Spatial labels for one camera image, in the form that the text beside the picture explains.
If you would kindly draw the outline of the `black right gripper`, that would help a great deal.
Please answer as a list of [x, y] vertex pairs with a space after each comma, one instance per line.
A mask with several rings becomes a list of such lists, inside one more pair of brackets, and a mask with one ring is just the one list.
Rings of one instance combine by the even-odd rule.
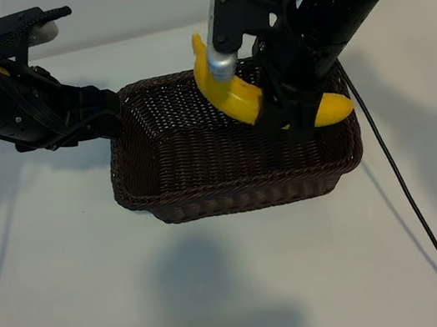
[[[260, 66], [258, 86], [262, 90], [256, 129], [265, 133], [285, 130], [300, 143], [314, 135], [321, 82], [300, 33], [289, 25], [249, 30], [254, 35], [254, 63]], [[285, 108], [291, 107], [289, 115]]]

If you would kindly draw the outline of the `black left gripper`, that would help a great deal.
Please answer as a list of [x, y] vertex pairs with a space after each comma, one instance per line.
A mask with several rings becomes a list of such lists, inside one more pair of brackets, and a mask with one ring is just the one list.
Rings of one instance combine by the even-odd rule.
[[109, 89], [64, 85], [40, 67], [0, 62], [0, 139], [20, 151], [120, 138], [119, 106]]

